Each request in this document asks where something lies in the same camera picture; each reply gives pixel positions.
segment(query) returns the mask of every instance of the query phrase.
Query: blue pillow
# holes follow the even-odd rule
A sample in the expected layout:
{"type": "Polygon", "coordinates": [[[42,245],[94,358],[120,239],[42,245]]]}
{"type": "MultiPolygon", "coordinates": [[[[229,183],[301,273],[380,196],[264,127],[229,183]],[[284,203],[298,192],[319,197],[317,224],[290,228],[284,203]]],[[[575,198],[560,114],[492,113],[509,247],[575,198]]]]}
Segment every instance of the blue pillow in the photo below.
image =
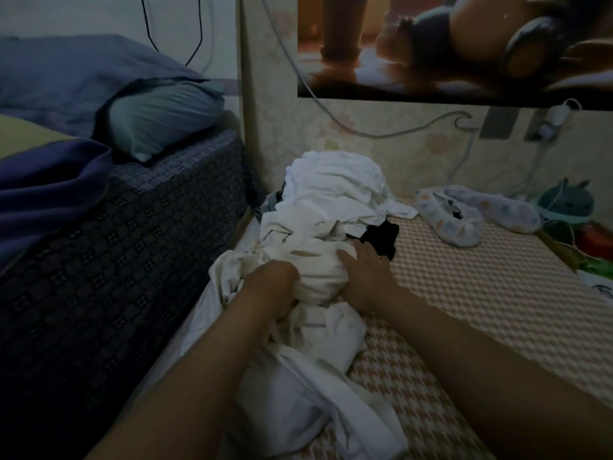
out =
{"type": "Polygon", "coordinates": [[[145,162],[182,138],[215,124],[224,110],[215,82],[156,81],[109,107],[111,145],[145,162]]]}

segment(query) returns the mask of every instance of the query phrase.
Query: mattress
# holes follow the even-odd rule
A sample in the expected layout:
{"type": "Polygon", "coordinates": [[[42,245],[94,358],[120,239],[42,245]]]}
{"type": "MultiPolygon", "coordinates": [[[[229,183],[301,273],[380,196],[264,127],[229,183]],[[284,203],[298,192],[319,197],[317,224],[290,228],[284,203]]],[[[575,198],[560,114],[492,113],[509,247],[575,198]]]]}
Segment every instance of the mattress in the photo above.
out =
{"type": "MultiPolygon", "coordinates": [[[[393,221],[401,285],[613,407],[613,308],[537,237],[487,225],[480,247],[459,249],[419,218],[393,221]]],[[[348,377],[393,404],[405,459],[493,459],[415,350],[384,321],[365,322],[348,377]]],[[[340,458],[332,426],[294,457],[340,458]]]]}
{"type": "Polygon", "coordinates": [[[83,457],[264,195],[240,138],[212,129],[150,165],[116,166],[95,208],[0,277],[8,457],[83,457]]]}

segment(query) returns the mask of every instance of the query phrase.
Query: forearm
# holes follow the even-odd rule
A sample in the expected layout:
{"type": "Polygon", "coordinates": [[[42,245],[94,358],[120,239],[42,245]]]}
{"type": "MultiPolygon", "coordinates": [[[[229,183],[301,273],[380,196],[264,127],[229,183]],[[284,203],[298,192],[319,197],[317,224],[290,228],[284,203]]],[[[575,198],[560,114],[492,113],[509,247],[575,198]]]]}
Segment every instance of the forearm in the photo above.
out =
{"type": "Polygon", "coordinates": [[[242,374],[275,312],[265,302],[238,293],[88,459],[214,458],[242,374]]]}
{"type": "Polygon", "coordinates": [[[613,455],[613,412],[591,395],[407,289],[382,296],[378,312],[499,457],[613,455]]]}

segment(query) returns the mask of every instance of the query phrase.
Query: poster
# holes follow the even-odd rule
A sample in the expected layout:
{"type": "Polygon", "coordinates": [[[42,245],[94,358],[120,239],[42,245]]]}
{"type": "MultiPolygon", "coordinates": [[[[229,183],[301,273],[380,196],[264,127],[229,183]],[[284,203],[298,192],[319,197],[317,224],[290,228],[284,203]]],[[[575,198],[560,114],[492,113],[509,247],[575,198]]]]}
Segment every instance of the poster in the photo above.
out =
{"type": "Polygon", "coordinates": [[[613,0],[298,5],[298,65],[320,98],[613,110],[613,0]]]}

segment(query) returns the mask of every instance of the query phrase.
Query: hand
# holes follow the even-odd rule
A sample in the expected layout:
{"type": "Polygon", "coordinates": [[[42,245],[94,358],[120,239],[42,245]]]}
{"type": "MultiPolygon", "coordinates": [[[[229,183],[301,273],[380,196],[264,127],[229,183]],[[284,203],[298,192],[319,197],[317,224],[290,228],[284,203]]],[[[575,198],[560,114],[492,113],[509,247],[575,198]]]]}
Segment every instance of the hand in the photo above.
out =
{"type": "Polygon", "coordinates": [[[272,260],[259,266],[245,278],[241,293],[251,294],[269,310],[275,319],[285,317],[295,305],[294,283],[300,273],[287,261],[272,260]]]}
{"type": "Polygon", "coordinates": [[[382,297],[398,289],[398,283],[386,256],[379,257],[374,247],[355,241],[357,259],[343,250],[337,250],[338,259],[349,273],[349,282],[343,290],[343,298],[362,313],[376,313],[382,297]]]}

